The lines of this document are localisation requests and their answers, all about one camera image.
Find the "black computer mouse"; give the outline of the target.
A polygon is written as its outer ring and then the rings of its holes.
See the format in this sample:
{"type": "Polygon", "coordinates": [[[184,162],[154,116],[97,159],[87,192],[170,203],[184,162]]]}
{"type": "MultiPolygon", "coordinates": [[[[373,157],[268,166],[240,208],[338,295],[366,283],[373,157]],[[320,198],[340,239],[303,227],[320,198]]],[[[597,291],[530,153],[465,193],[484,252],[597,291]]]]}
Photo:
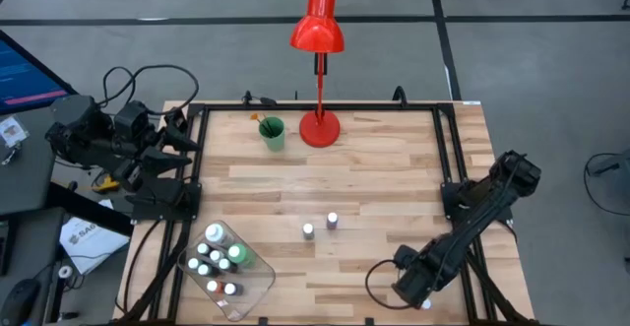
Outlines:
{"type": "Polygon", "coordinates": [[[39,290],[40,282],[36,279],[24,279],[17,282],[0,308],[0,326],[25,324],[31,315],[39,290]]]}

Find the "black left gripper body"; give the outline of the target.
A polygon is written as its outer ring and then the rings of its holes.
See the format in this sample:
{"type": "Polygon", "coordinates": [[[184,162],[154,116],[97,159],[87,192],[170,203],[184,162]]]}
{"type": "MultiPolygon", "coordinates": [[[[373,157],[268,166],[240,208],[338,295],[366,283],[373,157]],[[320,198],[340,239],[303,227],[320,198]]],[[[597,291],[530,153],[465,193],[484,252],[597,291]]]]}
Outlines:
{"type": "Polygon", "coordinates": [[[142,165],[141,153],[148,147],[162,151],[164,128],[157,129],[149,119],[149,110],[140,101],[133,100],[114,116],[113,154],[114,168],[131,160],[142,165]]]}

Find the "large green paint bottle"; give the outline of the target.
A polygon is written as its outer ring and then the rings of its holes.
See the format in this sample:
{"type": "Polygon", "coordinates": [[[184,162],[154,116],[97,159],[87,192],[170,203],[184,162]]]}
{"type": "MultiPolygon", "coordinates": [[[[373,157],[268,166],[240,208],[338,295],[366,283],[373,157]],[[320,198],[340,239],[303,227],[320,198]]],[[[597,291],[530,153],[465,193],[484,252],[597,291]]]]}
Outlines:
{"type": "Polygon", "coordinates": [[[237,264],[240,268],[254,268],[256,265],[256,255],[242,243],[232,244],[227,249],[228,259],[237,264]]]}

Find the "computer monitor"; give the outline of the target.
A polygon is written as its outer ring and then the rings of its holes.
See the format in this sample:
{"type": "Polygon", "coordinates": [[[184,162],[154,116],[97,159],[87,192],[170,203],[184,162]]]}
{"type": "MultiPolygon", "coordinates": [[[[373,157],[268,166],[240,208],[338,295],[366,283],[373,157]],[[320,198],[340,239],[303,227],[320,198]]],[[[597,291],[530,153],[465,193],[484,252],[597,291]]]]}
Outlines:
{"type": "Polygon", "coordinates": [[[38,109],[77,92],[0,31],[0,115],[38,109]]]}

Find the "grey desk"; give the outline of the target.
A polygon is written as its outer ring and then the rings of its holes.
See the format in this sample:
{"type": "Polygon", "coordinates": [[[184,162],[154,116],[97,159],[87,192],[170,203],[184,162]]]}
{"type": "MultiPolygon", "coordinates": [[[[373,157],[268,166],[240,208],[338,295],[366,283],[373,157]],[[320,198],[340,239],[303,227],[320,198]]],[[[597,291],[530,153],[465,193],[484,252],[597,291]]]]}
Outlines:
{"type": "Polygon", "coordinates": [[[54,123],[49,107],[14,113],[29,137],[13,148],[0,138],[0,216],[42,209],[55,155],[45,134],[54,123]]]}

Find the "red desk lamp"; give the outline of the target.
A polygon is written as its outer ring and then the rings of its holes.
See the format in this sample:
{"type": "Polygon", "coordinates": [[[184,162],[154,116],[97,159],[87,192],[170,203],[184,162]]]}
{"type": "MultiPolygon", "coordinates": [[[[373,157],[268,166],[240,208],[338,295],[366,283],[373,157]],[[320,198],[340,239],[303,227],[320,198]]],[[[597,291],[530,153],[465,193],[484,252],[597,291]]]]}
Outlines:
{"type": "Polygon", "coordinates": [[[300,120],[299,133],[307,145],[316,148],[333,145],[341,133],[338,117],[323,105],[327,56],[345,50],[344,35],[335,19],[335,4],[336,0],[307,0],[306,13],[294,27],[289,40],[293,48],[315,56],[317,103],[300,120]]]}

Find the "large white paint bottle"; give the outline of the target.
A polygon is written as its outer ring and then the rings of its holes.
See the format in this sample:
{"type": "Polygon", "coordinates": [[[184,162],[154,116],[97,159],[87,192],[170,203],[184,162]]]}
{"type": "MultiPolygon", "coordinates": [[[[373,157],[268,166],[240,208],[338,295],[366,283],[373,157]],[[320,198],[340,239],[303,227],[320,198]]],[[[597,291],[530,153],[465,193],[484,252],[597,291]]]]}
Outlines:
{"type": "Polygon", "coordinates": [[[234,242],[233,235],[223,224],[219,223],[213,223],[206,227],[205,238],[208,242],[222,248],[229,248],[234,242]]]}

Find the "clear plastic tray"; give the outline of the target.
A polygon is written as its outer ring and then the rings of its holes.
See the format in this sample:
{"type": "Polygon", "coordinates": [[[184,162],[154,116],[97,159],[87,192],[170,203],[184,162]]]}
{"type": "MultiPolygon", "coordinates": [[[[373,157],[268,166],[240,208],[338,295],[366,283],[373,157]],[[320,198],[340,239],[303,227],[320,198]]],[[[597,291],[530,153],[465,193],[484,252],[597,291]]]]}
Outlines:
{"type": "Polygon", "coordinates": [[[226,273],[222,271],[218,263],[214,263],[209,255],[213,250],[220,250],[223,253],[223,258],[227,258],[227,249],[222,248],[208,242],[205,238],[205,230],[201,234],[195,237],[187,247],[180,252],[177,260],[179,269],[190,277],[198,287],[208,296],[208,298],[221,310],[223,315],[229,321],[241,321],[247,316],[250,311],[264,298],[267,292],[271,289],[276,280],[276,272],[262,257],[255,252],[255,250],[245,242],[226,222],[216,220],[208,224],[219,223],[223,224],[226,229],[233,235],[235,243],[242,243],[249,247],[256,255],[256,265],[254,268],[240,268],[237,264],[238,271],[236,273],[226,273]],[[197,246],[199,243],[206,243],[210,246],[210,253],[208,255],[202,255],[197,252],[197,246]],[[208,264],[213,267],[213,274],[210,277],[200,276],[197,273],[197,269],[188,268],[188,260],[190,258],[197,258],[201,264],[208,264]],[[210,293],[207,290],[207,282],[209,280],[221,281],[224,285],[226,283],[237,283],[244,288],[243,295],[233,296],[223,293],[210,293]]]}

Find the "small clear plastic bag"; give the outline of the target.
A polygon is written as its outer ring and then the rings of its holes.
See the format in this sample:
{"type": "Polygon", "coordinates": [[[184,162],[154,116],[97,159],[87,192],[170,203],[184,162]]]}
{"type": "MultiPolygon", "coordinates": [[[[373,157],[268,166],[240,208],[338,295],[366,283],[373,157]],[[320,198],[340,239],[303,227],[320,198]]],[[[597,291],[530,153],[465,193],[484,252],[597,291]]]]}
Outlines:
{"type": "Polygon", "coordinates": [[[29,137],[30,133],[17,116],[12,115],[0,121],[0,138],[7,148],[13,148],[29,137]]]}

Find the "black desk beam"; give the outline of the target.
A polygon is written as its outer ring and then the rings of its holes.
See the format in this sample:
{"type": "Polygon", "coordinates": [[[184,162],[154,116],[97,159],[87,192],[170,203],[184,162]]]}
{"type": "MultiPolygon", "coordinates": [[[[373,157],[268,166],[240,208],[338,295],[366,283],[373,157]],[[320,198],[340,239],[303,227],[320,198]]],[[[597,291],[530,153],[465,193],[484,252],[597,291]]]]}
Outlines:
{"type": "Polygon", "coordinates": [[[51,182],[48,187],[46,204],[49,207],[63,208],[76,218],[94,223],[102,228],[131,236],[131,219],[122,213],[100,205],[70,189],[51,182]]]}

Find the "orange-tipped paintbrush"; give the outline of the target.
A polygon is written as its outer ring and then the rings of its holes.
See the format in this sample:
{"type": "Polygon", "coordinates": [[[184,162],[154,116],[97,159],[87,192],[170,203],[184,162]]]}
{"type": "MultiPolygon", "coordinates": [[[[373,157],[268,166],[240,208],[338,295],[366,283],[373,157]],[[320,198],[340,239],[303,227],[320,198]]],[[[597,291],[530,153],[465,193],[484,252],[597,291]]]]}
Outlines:
{"type": "Polygon", "coordinates": [[[259,128],[262,128],[262,129],[263,129],[263,130],[267,133],[267,135],[268,135],[268,137],[269,137],[269,133],[268,133],[268,131],[266,130],[266,126],[265,126],[264,124],[262,124],[263,119],[261,119],[261,118],[259,117],[259,114],[258,114],[258,113],[253,113],[253,114],[251,114],[251,115],[250,115],[250,119],[251,119],[251,120],[256,120],[256,121],[259,123],[259,128]]]}

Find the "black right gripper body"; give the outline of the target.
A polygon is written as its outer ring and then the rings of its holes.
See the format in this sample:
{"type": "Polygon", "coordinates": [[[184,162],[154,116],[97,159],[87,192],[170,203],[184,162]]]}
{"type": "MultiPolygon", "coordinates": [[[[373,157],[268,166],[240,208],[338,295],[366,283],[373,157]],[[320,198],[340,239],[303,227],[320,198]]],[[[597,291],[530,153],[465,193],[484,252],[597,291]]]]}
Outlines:
{"type": "Polygon", "coordinates": [[[409,267],[393,283],[395,294],[407,305],[420,308],[433,292],[441,291],[445,286],[442,266],[443,257],[429,255],[415,257],[409,267]]]}

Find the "white paper booklet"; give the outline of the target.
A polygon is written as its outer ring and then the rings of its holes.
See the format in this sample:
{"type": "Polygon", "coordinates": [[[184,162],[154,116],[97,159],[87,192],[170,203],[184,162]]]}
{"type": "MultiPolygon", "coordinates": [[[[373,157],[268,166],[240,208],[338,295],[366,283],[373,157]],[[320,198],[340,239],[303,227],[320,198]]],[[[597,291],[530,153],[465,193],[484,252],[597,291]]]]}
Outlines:
{"type": "Polygon", "coordinates": [[[89,274],[129,241],[129,236],[64,214],[59,243],[81,275],[89,274]]]}

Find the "green cup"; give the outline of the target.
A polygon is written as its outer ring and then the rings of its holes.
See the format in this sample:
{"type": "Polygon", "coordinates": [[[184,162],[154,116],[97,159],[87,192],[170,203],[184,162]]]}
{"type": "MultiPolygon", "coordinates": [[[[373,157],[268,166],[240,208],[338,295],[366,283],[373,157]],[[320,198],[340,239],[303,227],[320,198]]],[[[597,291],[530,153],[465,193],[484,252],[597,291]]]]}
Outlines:
{"type": "Polygon", "coordinates": [[[280,152],[284,149],[285,142],[285,126],[284,122],[278,117],[267,117],[273,127],[276,137],[270,138],[267,133],[259,128],[259,134],[262,136],[263,141],[266,143],[268,149],[272,152],[280,152]]]}

